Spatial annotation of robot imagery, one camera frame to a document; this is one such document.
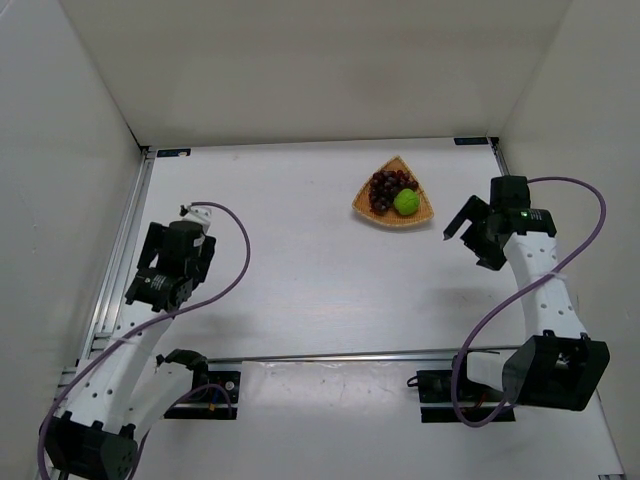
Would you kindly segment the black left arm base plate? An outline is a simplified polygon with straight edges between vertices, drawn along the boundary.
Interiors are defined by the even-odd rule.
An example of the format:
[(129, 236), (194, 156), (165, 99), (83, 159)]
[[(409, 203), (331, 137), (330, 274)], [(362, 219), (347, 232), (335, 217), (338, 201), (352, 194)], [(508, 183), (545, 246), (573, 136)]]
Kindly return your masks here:
[(235, 420), (241, 386), (241, 372), (238, 370), (213, 370), (208, 372), (207, 381), (201, 384), (216, 384), (199, 390), (187, 400), (178, 403), (164, 414), (172, 420)]

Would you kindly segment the purple fake grape bunch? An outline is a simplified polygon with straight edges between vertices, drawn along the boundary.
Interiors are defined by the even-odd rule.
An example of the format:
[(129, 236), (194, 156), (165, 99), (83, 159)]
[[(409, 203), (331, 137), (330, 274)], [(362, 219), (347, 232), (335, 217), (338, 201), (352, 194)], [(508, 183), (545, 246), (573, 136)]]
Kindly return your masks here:
[(369, 181), (368, 193), (371, 211), (377, 215), (396, 212), (393, 206), (396, 195), (406, 188), (418, 194), (418, 187), (418, 182), (403, 170), (380, 170), (374, 173)]

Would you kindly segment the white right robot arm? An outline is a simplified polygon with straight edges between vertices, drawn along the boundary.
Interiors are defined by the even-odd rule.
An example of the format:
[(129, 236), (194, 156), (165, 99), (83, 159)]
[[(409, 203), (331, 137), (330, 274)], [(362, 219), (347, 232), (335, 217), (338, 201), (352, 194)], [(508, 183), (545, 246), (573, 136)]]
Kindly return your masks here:
[[(580, 184), (596, 197), (599, 217), (589, 236), (561, 258), (552, 215), (532, 207), (530, 183), (524, 176), (493, 178), (489, 201), (470, 197), (443, 233), (451, 239), (467, 223), (461, 239), (476, 255), (478, 265), (492, 271), (509, 266), (518, 286), (479, 321), (453, 360), (453, 410), (461, 422), (474, 428), (488, 424), (507, 407), (582, 411), (610, 361), (607, 344), (592, 339), (580, 321), (561, 275), (601, 232), (605, 199), (592, 185)], [(526, 341), (511, 354), (472, 350), (480, 331), (514, 302), (522, 305)], [(472, 421), (463, 413), (462, 380), (501, 392), (500, 402), (484, 419)]]

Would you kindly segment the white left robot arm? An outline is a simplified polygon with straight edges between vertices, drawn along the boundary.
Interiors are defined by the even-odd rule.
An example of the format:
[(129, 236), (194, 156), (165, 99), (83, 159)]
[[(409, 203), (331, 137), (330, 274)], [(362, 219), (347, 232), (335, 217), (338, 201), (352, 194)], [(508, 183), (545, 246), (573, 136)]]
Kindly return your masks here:
[(206, 402), (234, 415), (235, 402), (225, 385), (211, 378), (205, 356), (184, 349), (154, 352), (177, 317), (212, 305), (243, 278), (236, 276), (208, 299), (188, 301), (204, 283), (214, 256), (216, 240), (208, 229), (215, 210), (240, 220), (220, 203), (197, 201), (182, 207), (179, 219), (149, 225), (124, 299), (149, 306), (154, 315), (121, 325), (57, 394), (39, 430), (39, 478), (57, 471), (80, 479), (131, 479), (151, 427), (176, 406)]

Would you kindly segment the green fake apple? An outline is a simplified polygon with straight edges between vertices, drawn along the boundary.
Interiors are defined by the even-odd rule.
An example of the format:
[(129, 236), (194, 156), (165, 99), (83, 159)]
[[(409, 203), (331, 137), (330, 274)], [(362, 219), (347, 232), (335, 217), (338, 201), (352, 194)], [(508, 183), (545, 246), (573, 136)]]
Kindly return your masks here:
[(406, 188), (396, 195), (393, 206), (399, 215), (411, 216), (419, 210), (420, 197), (414, 190)]

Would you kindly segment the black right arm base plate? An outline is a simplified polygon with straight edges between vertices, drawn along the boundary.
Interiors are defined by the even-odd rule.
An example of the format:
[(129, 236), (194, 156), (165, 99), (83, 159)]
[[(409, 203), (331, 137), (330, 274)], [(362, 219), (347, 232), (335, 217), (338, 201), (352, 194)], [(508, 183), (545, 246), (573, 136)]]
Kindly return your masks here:
[[(423, 424), (458, 423), (451, 403), (451, 370), (418, 370), (406, 381), (416, 389)], [(458, 401), (463, 415), (472, 422), (486, 418), (502, 399), (502, 393), (488, 386), (461, 379)]]

